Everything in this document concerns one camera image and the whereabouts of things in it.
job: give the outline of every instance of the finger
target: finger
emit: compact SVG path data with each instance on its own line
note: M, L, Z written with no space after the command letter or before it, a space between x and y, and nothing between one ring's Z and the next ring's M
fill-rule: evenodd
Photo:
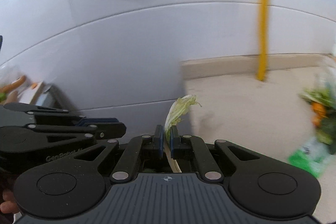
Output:
M2 192L2 198L4 201L14 201L14 194L10 190L4 190Z
M5 201L1 203L0 210L3 214L16 214L19 212L18 206L12 201Z

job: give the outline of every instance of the green leafy vegetable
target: green leafy vegetable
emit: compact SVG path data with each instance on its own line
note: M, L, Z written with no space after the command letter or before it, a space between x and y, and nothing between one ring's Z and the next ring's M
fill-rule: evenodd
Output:
M305 89L300 96L308 102L317 102L325 107L334 108L335 101L330 95L329 89Z
M331 140L336 139L336 118L324 118L321 120L320 131L329 135Z
M186 95L183 98L178 98L171 106L166 122L165 122L165 136L169 142L170 127L177 125L181 121L181 116L187 114L191 105L199 104L196 102L196 95Z
M5 93L0 93L0 102L6 100L7 96Z

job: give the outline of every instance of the plastic packaging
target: plastic packaging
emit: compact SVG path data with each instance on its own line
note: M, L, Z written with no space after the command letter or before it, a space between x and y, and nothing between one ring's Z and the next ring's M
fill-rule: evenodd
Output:
M329 90L330 97L334 101L336 109L336 62L333 58L325 56L320 62L321 73L316 77L315 88Z
M17 66L3 65L0 67L0 88L13 83L21 76L22 73L20 73L20 70Z
M288 158L288 162L318 178L332 158L333 156L328 153L328 147L313 137L296 150Z
M9 85L22 76L17 66L3 65L0 67L0 88ZM29 87L29 81L26 80L22 85L16 88L16 91L20 94L23 90Z

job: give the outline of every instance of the screw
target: screw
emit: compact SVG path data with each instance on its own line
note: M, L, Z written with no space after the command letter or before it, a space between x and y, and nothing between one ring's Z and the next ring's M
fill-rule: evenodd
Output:
M115 173L113 173L112 178L114 178L116 180L124 180L124 179L128 178L128 173L123 172L123 171L115 172Z
M216 171L210 171L205 173L205 177L210 180L217 180L222 177L222 175Z

